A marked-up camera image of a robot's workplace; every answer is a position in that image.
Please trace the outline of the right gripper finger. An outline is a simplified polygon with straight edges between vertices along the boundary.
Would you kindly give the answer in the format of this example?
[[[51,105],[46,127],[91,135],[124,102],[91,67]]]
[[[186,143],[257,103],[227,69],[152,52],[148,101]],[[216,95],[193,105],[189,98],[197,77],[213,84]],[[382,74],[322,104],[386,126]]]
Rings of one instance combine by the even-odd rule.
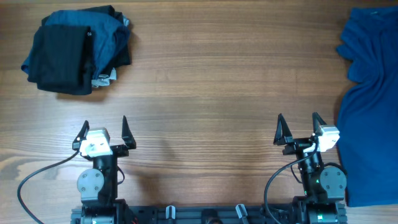
[[[274,145],[286,145],[293,142],[293,136],[282,113],[277,117],[277,128],[274,136]]]
[[[315,135],[318,134],[318,130],[320,126],[326,125],[326,122],[322,119],[322,117],[317,113],[312,113],[312,122],[313,122],[313,133]]]

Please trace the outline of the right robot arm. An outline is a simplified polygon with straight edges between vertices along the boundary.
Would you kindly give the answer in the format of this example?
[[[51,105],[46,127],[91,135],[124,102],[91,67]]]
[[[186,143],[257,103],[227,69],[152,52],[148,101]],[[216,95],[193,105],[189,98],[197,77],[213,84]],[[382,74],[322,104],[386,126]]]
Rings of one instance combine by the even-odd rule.
[[[346,223],[345,199],[347,171],[339,164],[324,163],[322,153],[332,149],[340,138],[340,132],[334,125],[324,122],[316,112],[312,114],[313,133],[307,138],[294,138],[282,114],[277,117],[274,144],[284,146],[283,155],[294,155],[296,160],[281,167],[268,181],[270,187],[273,178],[286,168],[298,167],[304,195],[294,197],[287,205],[268,205],[264,208],[274,223]]]

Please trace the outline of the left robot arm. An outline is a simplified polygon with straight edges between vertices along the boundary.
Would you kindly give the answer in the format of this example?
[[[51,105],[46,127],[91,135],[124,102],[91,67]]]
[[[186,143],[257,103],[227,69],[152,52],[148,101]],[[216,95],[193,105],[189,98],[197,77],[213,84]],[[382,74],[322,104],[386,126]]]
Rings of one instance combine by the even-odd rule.
[[[106,128],[91,129],[85,121],[72,144],[72,149],[93,163],[77,179],[81,195],[81,209],[72,210],[71,224],[127,224],[138,223],[138,218],[124,199],[118,199],[118,158],[127,157],[136,141],[123,117],[121,138],[123,144],[110,145]]]

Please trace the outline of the blue polo shirt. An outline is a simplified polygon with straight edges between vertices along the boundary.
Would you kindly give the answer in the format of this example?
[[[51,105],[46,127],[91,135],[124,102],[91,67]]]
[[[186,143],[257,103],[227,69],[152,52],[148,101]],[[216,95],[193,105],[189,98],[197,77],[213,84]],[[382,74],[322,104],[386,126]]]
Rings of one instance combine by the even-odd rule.
[[[397,7],[354,8],[337,52],[354,86],[337,119],[350,207],[397,203]]]

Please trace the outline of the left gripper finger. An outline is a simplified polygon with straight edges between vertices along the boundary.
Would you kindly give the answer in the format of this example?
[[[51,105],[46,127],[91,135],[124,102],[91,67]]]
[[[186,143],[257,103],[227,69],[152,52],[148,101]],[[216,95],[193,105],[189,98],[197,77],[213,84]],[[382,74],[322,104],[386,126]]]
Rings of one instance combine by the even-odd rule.
[[[86,135],[88,131],[90,130],[90,125],[87,120],[83,123],[83,126],[80,129],[80,132],[77,134],[76,138],[72,142],[72,149],[74,151],[79,151],[80,146],[84,140],[86,140]]]
[[[137,147],[126,116],[123,116],[121,137],[128,149],[135,149]]]

